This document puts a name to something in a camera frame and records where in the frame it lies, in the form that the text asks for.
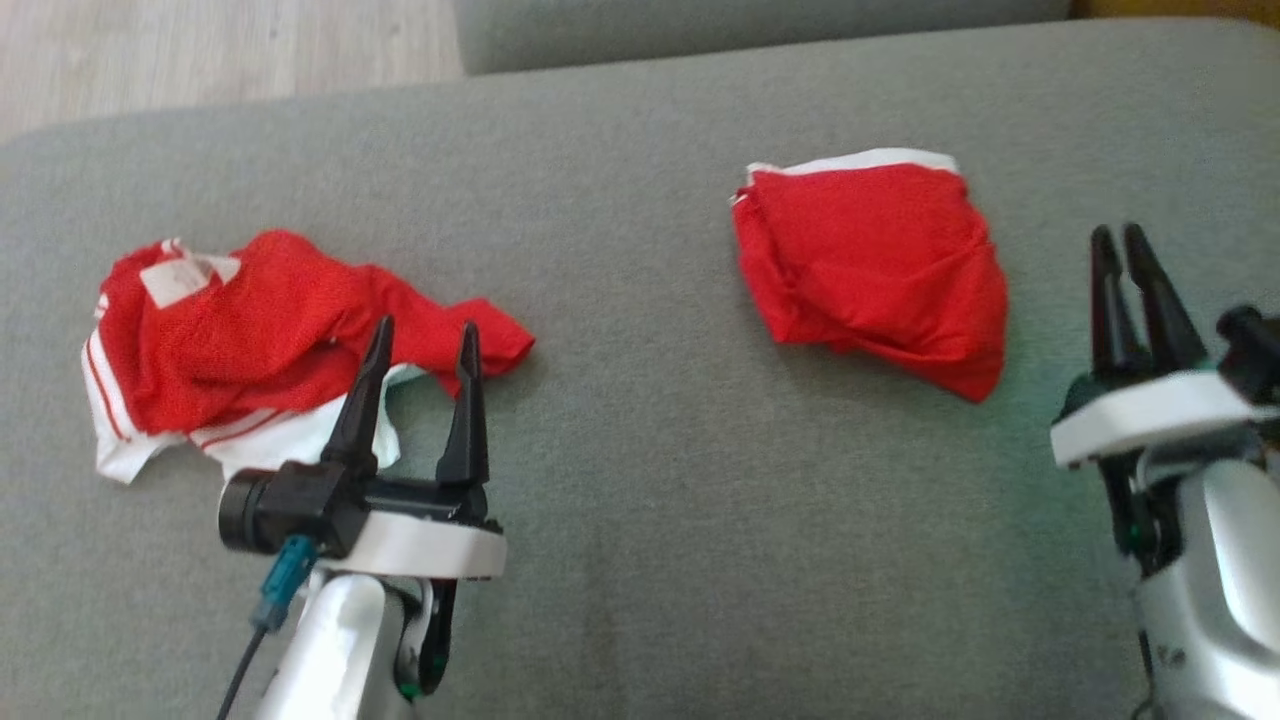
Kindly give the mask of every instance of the wooden floor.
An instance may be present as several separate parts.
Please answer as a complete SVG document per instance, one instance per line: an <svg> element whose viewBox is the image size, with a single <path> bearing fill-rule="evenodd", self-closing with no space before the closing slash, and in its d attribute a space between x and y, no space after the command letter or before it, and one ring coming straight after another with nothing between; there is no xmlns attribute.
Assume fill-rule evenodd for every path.
<svg viewBox="0 0 1280 720"><path fill-rule="evenodd" d="M461 76L449 0L0 0L0 142L81 118Z"/></svg>

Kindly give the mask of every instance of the teal connector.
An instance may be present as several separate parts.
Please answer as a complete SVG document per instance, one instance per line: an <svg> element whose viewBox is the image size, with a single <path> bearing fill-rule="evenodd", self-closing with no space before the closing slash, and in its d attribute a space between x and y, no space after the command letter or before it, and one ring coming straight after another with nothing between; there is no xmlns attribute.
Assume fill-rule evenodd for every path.
<svg viewBox="0 0 1280 720"><path fill-rule="evenodd" d="M268 633L275 633L289 616L289 603L298 588L307 580L319 552L316 543L306 536L289 536L275 556L275 565L262 580L262 600L250 623Z"/></svg>

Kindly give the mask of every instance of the red cloth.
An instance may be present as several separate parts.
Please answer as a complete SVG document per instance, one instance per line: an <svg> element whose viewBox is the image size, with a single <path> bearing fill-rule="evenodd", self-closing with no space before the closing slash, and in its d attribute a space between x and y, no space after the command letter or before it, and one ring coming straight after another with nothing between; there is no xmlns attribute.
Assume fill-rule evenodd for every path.
<svg viewBox="0 0 1280 720"><path fill-rule="evenodd" d="M134 425L191 433L264 407L307 411L347 392L378 320L396 318L392 363L431 372L456 392L462 325L480 327L484 373L506 373L532 336L485 300L442 306L374 266L351 266L305 237L269 231L233 252L239 269L157 307L140 272L187 256L143 247L102 282L99 334Z"/></svg>
<svg viewBox="0 0 1280 720"><path fill-rule="evenodd" d="M751 178L733 220L776 342L864 350L966 400L991 395L1007 288L959 174L893 164Z"/></svg>

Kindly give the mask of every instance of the white label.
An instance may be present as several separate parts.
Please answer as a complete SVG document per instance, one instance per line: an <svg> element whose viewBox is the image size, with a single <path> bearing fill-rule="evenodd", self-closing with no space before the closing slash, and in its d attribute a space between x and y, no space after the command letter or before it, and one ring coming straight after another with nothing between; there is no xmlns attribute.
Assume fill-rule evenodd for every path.
<svg viewBox="0 0 1280 720"><path fill-rule="evenodd" d="M156 307L164 309L209 286L214 268L197 258L179 258L151 265L138 273Z"/></svg>

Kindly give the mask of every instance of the gray sofa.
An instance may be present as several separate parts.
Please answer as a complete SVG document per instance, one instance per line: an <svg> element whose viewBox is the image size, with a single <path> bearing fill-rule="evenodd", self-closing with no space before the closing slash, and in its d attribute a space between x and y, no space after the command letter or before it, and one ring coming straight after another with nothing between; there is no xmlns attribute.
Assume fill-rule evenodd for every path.
<svg viewBox="0 0 1280 720"><path fill-rule="evenodd" d="M1144 693L1101 483L1047 427L1085 238L1140 220L1208 332L1280 306L1280 35L1075 22L621 63L51 128L0 147L5 717L212 715L268 564L216 465L92 471L77 352L114 259L285 225L539 338L490 384L508 574L466 585L431 717L1116 717ZM727 199L754 160L959 159L1009 277L969 405L774 346ZM449 402L393 393L429 474ZM269 641L247 711L283 650Z"/></svg>
<svg viewBox="0 0 1280 720"><path fill-rule="evenodd" d="M1061 20L1070 0L453 0L470 74Z"/></svg>

